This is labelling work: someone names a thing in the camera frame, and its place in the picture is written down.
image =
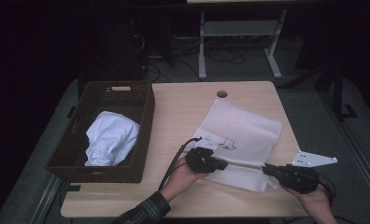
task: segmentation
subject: wooden table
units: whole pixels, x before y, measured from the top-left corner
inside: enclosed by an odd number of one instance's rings
[[[282,134],[269,163],[284,165],[299,150],[274,85],[268,81],[153,84],[156,106],[144,175],[140,184],[82,183],[68,191],[64,217],[116,217],[148,198],[158,187],[178,149],[199,127],[217,91],[223,100],[283,122]],[[283,189],[266,193],[199,180],[170,203],[167,217],[297,217],[305,216],[298,201]]]

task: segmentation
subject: plaid sleeve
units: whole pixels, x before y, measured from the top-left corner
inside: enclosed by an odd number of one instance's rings
[[[152,224],[158,223],[171,210],[160,192],[154,192],[137,207],[116,217],[112,224]]]

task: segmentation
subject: label on basket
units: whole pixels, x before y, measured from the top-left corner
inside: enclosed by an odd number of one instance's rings
[[[130,87],[111,87],[113,91],[130,91]]]

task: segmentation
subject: crumpled white fabric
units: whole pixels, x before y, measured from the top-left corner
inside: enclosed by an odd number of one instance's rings
[[[101,112],[89,130],[86,166],[116,166],[135,145],[139,125],[124,115]]]
[[[218,145],[213,157],[261,167],[268,160],[281,129],[280,121],[217,99],[193,137],[210,135]],[[264,192],[267,184],[267,177],[262,170],[231,164],[223,171],[216,170],[206,179],[257,192]]]

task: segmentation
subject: hand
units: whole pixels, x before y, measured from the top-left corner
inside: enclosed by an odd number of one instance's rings
[[[174,168],[175,170],[170,175],[167,183],[160,190],[161,194],[168,202],[173,200],[179,194],[188,190],[196,180],[208,176],[209,174],[197,174],[193,172],[186,164],[184,158],[180,158]]]
[[[301,203],[305,211],[318,224],[336,224],[337,221],[331,211],[331,205],[328,199],[328,192],[322,185],[318,185],[316,191],[308,194],[301,194],[293,189],[281,186],[283,189],[293,194]]]

